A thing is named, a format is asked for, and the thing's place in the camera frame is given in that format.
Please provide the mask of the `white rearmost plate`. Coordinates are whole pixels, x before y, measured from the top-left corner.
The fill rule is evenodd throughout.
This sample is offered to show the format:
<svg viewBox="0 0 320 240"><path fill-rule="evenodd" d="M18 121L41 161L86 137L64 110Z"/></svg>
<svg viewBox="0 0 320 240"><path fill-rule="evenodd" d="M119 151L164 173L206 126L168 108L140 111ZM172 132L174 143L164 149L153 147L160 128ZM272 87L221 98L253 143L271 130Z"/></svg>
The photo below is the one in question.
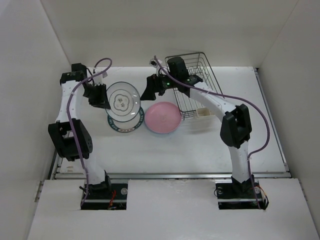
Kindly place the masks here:
<svg viewBox="0 0 320 240"><path fill-rule="evenodd" d="M119 81L111 84L107 90L110 108L106 109L109 117L117 122L129 122L136 117L141 107L140 94L130 83Z"/></svg>

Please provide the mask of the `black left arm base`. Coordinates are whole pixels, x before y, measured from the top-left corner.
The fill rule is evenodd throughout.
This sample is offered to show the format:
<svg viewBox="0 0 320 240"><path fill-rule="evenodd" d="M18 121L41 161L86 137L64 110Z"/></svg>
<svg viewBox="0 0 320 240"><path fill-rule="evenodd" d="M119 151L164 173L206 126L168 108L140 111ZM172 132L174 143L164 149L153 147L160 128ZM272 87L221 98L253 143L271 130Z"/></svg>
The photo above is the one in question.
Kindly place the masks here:
<svg viewBox="0 0 320 240"><path fill-rule="evenodd" d="M119 211L127 209L128 182L112 183L111 190L89 188L87 197L86 189L79 187L83 191L81 210L109 210Z"/></svg>

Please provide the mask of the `large patterned plate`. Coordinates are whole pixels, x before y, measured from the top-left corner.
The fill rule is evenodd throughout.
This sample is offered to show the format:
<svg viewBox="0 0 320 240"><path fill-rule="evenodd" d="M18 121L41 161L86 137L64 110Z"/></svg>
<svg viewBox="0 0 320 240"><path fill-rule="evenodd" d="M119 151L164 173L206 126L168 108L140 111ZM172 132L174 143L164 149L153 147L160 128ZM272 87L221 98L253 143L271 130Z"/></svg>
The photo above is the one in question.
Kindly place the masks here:
<svg viewBox="0 0 320 240"><path fill-rule="evenodd" d="M142 107L139 108L137 115L127 122L115 121L113 118L107 115L107 123L110 126L110 128L118 133L125 134L137 130L144 123L144 120L145 112Z"/></svg>

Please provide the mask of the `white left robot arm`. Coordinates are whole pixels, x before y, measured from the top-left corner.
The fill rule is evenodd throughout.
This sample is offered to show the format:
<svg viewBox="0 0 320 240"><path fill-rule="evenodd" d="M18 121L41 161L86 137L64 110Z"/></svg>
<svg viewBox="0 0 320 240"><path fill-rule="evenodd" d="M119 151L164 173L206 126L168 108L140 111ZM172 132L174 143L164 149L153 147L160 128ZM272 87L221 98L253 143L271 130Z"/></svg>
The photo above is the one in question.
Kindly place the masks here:
<svg viewBox="0 0 320 240"><path fill-rule="evenodd" d="M111 195L112 184L105 170L98 174L85 163L93 152L93 140L79 115L83 98L94 108L109 110L111 107L106 85L94 81L93 77L96 75L89 76L88 73L90 71L84 64L73 63L71 71L61 75L60 109L55 122L48 125L48 133L61 158L69 162L80 160L87 180L82 189L84 193L97 194L104 199Z"/></svg>

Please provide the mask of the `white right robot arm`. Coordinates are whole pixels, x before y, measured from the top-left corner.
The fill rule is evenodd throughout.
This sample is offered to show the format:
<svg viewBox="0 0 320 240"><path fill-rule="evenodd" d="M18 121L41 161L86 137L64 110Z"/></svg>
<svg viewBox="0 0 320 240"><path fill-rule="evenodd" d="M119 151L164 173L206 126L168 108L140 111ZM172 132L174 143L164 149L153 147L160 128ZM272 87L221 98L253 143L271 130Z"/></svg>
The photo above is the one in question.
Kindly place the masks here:
<svg viewBox="0 0 320 240"><path fill-rule="evenodd" d="M154 101L167 89L178 89L180 93L208 108L221 122L220 138L228 146L232 165L232 193L243 197L250 191L252 177L248 167L248 142L252 125L246 105L235 105L226 101L221 93L213 92L197 74L190 74L181 57L173 57L167 62L166 70L159 60L152 58L149 64L156 73L147 77L142 101Z"/></svg>

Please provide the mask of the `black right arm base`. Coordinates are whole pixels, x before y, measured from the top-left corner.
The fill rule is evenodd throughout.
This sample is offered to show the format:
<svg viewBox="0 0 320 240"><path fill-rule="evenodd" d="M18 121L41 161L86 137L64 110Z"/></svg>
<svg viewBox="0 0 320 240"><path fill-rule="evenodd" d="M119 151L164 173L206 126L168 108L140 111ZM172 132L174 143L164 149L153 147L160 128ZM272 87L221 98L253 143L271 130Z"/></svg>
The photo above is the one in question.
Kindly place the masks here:
<svg viewBox="0 0 320 240"><path fill-rule="evenodd" d="M250 185L246 192L236 193L231 182L217 182L214 190L219 210L266 210L270 201L258 182L254 183L254 192Z"/></svg>

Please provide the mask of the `blue plastic plate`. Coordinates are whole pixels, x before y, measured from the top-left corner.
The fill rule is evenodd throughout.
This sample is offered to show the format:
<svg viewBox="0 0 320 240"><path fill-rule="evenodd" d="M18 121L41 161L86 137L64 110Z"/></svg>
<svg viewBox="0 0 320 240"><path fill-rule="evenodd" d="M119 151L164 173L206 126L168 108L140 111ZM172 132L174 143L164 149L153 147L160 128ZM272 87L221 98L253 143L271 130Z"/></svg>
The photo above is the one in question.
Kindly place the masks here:
<svg viewBox="0 0 320 240"><path fill-rule="evenodd" d="M152 136L160 136L160 137L164 137L164 136L170 136L172 134L174 134L178 129L175 129L171 132L165 132L165 133L160 133L160 132L156 132L156 131L153 131L146 123L144 124L148 133Z"/></svg>

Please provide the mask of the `pink plastic plate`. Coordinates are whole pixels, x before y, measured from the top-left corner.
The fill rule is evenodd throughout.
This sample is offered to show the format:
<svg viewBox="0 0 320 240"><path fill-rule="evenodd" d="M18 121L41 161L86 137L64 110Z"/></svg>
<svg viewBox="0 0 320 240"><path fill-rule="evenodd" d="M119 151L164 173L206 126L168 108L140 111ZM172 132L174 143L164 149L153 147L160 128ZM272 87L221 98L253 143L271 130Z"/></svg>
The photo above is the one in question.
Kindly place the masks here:
<svg viewBox="0 0 320 240"><path fill-rule="evenodd" d="M182 116L175 104L161 101L147 109L144 122L155 132L169 133L179 127L182 122Z"/></svg>

